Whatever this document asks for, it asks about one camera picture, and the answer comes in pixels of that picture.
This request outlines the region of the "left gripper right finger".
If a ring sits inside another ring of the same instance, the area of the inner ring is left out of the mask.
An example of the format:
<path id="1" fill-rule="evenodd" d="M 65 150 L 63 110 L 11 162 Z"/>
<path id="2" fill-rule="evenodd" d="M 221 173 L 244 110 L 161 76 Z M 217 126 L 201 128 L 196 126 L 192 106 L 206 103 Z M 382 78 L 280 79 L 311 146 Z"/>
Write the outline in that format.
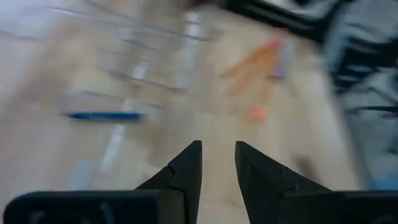
<path id="1" fill-rule="evenodd" d="M 239 188 L 250 223 L 397 223 L 397 191 L 332 191 L 236 142 Z"/>

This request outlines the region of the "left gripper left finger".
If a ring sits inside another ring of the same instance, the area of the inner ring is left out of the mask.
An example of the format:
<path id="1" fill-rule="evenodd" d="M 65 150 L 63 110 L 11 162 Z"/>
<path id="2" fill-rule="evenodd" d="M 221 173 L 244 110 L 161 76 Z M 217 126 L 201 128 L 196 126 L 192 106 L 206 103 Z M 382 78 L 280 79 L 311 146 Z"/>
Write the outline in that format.
<path id="1" fill-rule="evenodd" d="M 196 223 L 202 143 L 193 141 L 133 190 L 36 191 L 12 199 L 6 224 Z"/>

